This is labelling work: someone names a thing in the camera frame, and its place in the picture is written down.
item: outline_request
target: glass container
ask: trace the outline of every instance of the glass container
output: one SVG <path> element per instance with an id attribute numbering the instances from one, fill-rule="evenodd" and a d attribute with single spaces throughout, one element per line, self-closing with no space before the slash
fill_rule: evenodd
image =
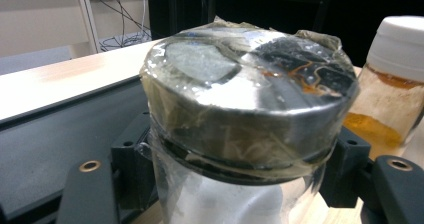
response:
<path id="1" fill-rule="evenodd" d="M 141 77 L 166 223 L 286 223 L 358 93 L 338 38 L 222 21 L 156 44 Z"/>
<path id="2" fill-rule="evenodd" d="M 370 158 L 401 156 L 424 107 L 424 18 L 385 18 L 359 76 L 344 125 L 371 144 Z"/>

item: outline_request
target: white bottle cap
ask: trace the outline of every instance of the white bottle cap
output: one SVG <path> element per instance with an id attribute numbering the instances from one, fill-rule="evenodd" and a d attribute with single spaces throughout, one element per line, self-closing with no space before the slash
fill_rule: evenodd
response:
<path id="1" fill-rule="evenodd" d="M 424 82 L 424 17 L 386 17 L 378 27 L 367 63 L 380 72 Z"/>

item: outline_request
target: brass screw hole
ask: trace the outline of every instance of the brass screw hole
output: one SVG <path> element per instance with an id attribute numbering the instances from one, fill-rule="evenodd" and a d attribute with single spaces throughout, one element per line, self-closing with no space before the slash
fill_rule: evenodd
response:
<path id="1" fill-rule="evenodd" d="M 133 144 L 134 144 L 134 142 L 132 142 L 132 141 L 124 142 L 124 146 L 125 146 L 125 147 L 130 147 L 130 146 L 132 146 Z"/>
<path id="2" fill-rule="evenodd" d="M 387 160 L 387 164 L 401 171 L 412 171 L 412 166 L 401 160 L 389 159 Z"/>
<path id="3" fill-rule="evenodd" d="M 81 172 L 91 172 L 98 169 L 100 165 L 101 163 L 99 161 L 93 160 L 83 163 L 79 169 Z"/>
<path id="4" fill-rule="evenodd" d="M 350 145 L 358 145 L 358 143 L 354 140 L 348 140 L 347 143 L 349 143 Z"/>

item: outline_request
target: silver lid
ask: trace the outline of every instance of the silver lid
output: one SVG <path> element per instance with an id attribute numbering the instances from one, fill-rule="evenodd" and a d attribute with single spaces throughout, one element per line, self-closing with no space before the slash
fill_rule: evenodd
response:
<path id="1" fill-rule="evenodd" d="M 358 91 L 337 38 L 216 23 L 158 43 L 141 76 L 169 150 L 263 181 L 321 165 Z"/>

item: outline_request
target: dark background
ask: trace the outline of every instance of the dark background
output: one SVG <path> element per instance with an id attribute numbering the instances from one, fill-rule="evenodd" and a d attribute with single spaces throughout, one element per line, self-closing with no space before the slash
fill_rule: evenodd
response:
<path id="1" fill-rule="evenodd" d="M 175 8 L 172 3 L 149 0 L 154 39 L 207 22 L 202 18 L 201 0 L 183 0 L 180 14 L 170 18 L 170 8 Z M 278 0 L 216 0 L 216 14 L 227 21 L 286 33 L 310 30 L 316 10 L 317 5 Z M 394 15 L 424 16 L 424 0 L 330 0 L 321 32 L 339 37 L 354 65 L 362 66 L 379 24 L 384 17 Z M 172 18 L 178 19 L 177 29 Z"/>

